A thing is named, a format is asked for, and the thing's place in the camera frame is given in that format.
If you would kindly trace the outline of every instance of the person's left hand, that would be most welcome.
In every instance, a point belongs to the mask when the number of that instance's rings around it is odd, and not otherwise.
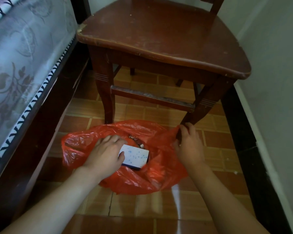
[[[118,135],[109,135],[97,141],[83,167],[87,168],[90,174],[95,175],[99,182],[116,172],[125,160],[124,152],[119,156],[121,147],[127,142]]]

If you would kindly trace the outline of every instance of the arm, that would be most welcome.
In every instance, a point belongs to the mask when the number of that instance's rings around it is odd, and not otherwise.
[[[191,123],[186,125],[189,132],[185,126],[180,126],[182,143],[179,145],[175,142],[176,153],[202,195],[218,232],[269,234],[204,162],[203,145],[199,135]]]
[[[116,135],[100,139],[82,167],[1,234],[61,233],[88,193],[120,168],[125,156],[118,154],[125,143]]]

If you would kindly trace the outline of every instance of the white wall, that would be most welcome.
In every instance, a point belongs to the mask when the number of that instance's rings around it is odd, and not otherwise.
[[[91,11],[112,1],[89,0]],[[172,1],[211,6],[199,0]],[[255,119],[267,148],[262,156],[275,188],[280,184],[276,191],[293,229],[293,0],[225,0],[218,15],[250,60],[252,74],[238,84],[250,108],[248,117]]]

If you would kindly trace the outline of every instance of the forearm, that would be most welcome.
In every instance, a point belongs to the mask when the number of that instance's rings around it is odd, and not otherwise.
[[[99,183],[77,169],[59,188],[3,230],[2,234],[61,233],[90,190]]]
[[[189,171],[222,234],[268,233],[204,163]]]

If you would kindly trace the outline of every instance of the chair backrest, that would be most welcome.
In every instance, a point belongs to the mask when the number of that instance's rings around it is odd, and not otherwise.
[[[224,0],[201,0],[203,2],[208,2],[208,3],[212,3],[213,6],[211,7],[210,12],[217,15],[220,7],[222,6]]]

